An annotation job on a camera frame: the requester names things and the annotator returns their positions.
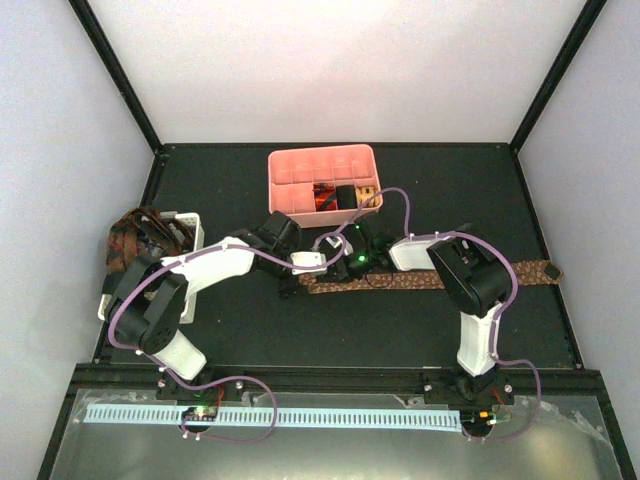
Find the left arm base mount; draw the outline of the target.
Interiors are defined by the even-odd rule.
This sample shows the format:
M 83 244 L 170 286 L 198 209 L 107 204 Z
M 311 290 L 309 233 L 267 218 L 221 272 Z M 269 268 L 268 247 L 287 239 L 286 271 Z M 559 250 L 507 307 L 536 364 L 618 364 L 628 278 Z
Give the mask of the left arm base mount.
M 239 401 L 244 393 L 245 380 L 231 380 L 220 385 L 205 387 L 219 377 L 210 367 L 205 367 L 193 380 L 184 380 L 192 389 L 185 388 L 166 371 L 160 373 L 157 382 L 156 399 L 174 402 L 184 406 L 178 421 L 179 428 L 192 433 L 203 433 L 219 416 L 223 403 Z

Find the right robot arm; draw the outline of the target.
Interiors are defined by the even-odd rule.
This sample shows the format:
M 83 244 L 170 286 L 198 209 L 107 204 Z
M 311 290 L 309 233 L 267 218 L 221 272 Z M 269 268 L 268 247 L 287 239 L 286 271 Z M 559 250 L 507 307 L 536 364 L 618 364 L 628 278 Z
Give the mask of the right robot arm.
M 460 344 L 456 354 L 463 372 L 454 379 L 457 396 L 476 403 L 491 390 L 502 364 L 497 352 L 501 317 L 518 293 L 514 268 L 496 248 L 472 235 L 467 227 L 392 242 L 375 238 L 359 222 L 353 226 L 363 245 L 349 245 L 330 269 L 342 282 L 360 279 L 374 270 L 435 274 L 460 313 Z

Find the brown floral tie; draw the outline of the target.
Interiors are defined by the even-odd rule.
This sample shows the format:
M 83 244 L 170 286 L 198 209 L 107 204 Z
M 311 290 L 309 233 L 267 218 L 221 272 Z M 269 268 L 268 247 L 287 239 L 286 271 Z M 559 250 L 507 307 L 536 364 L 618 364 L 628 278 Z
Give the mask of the brown floral tie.
M 520 286 L 557 285 L 563 272 L 549 260 L 530 260 L 512 264 Z M 299 276 L 299 283 L 310 294 L 327 294 L 371 290 L 443 290 L 435 270 L 410 271 L 389 274 L 367 274 L 362 279 L 346 283 L 320 282 L 311 274 Z

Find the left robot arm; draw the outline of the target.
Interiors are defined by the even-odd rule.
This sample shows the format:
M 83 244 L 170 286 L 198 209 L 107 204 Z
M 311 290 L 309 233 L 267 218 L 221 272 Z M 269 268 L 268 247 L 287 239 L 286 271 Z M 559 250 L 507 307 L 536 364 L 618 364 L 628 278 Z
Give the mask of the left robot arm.
M 326 256 L 299 248 L 301 228 L 276 211 L 254 229 L 240 229 L 196 251 L 161 258 L 139 254 L 105 310 L 111 344 L 145 355 L 179 377 L 193 399 L 214 388 L 207 357 L 181 331 L 185 304 L 213 285 L 263 270 L 282 278 L 323 271 Z

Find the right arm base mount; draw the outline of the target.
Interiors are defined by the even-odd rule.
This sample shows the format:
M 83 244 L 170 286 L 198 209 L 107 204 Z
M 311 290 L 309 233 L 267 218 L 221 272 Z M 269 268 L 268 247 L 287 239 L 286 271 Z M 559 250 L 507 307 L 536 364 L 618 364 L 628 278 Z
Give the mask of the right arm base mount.
M 422 380 L 425 402 L 457 410 L 464 435 L 484 440 L 495 427 L 513 420 L 513 396 L 504 391 L 505 378 L 496 367 L 477 377 L 461 367 L 435 370 Z

